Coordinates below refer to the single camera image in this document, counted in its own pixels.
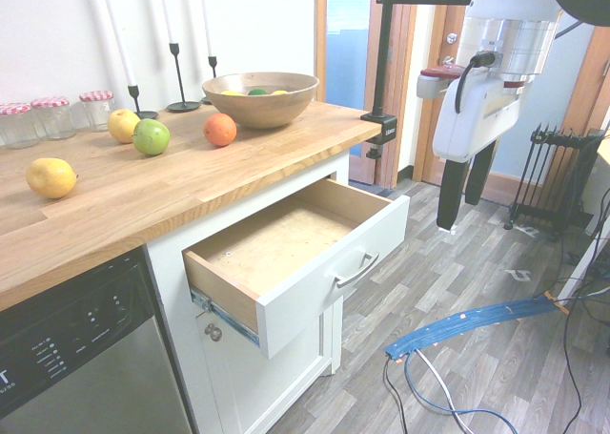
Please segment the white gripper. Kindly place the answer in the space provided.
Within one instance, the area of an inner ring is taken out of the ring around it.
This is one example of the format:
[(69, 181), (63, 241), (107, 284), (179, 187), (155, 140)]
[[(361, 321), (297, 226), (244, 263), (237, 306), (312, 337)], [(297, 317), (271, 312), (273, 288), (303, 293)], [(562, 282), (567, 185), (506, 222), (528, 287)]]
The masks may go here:
[(465, 79), (457, 113), (458, 84), (453, 82), (444, 96), (433, 140), (433, 153), (447, 159), (437, 208), (437, 226), (447, 231), (458, 216), (465, 183), (465, 164), (460, 162), (475, 155), (465, 202), (477, 205), (496, 154), (495, 140), (516, 124), (520, 113), (520, 95), (486, 73), (471, 73)]

